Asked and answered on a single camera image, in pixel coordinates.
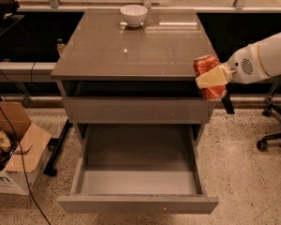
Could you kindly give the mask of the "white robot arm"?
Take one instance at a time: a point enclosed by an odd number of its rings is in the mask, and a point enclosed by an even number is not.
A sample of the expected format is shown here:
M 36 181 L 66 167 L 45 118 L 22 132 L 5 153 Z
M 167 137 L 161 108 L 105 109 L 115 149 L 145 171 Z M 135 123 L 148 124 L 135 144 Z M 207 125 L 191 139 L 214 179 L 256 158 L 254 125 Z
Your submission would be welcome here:
M 281 75 L 281 32 L 249 44 L 196 78 L 198 88 L 256 83 Z

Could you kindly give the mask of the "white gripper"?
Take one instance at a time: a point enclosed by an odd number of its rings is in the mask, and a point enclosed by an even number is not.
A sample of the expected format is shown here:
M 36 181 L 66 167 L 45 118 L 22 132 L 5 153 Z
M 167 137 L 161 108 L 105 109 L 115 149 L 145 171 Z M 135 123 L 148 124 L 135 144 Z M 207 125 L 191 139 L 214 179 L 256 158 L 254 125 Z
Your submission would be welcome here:
M 258 44 L 249 44 L 235 52 L 228 63 L 220 64 L 196 78 L 199 89 L 236 83 L 256 83 L 270 76 L 259 61 Z

